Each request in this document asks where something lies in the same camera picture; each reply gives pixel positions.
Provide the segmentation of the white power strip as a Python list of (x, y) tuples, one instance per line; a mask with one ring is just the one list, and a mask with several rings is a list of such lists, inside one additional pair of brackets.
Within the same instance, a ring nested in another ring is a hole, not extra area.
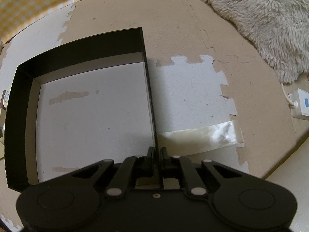
[(288, 95), (289, 99), (294, 103), (291, 109), (293, 118), (308, 120), (309, 119), (309, 102), (308, 92), (302, 89), (296, 89)]

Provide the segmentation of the clear packing tape strip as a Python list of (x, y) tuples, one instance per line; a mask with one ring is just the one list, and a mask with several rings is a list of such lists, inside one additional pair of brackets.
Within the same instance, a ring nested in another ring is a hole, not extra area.
[(172, 156), (189, 156), (230, 146), (243, 147), (244, 138), (240, 123), (230, 120), (201, 128), (159, 133), (158, 145), (165, 147)]

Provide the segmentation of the fluffy grey cushion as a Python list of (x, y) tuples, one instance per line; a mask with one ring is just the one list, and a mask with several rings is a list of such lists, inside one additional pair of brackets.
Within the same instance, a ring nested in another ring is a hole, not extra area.
[(201, 0), (252, 42), (281, 83), (308, 73), (308, 0)]

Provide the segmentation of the black cardboard box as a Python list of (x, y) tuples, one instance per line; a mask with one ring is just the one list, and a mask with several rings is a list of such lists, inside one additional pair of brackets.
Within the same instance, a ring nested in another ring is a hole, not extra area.
[(7, 185), (26, 188), (157, 146), (142, 28), (45, 51), (17, 67), (5, 119)]

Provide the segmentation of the round yellow label tin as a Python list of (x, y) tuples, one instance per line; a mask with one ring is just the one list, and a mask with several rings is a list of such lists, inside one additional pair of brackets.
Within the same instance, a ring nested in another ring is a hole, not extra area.
[(11, 90), (11, 88), (7, 89), (7, 90), (5, 91), (5, 94), (4, 94), (4, 97), (3, 97), (3, 106), (4, 106), (5, 108), (7, 108), (7, 106), (8, 106), (10, 90)]

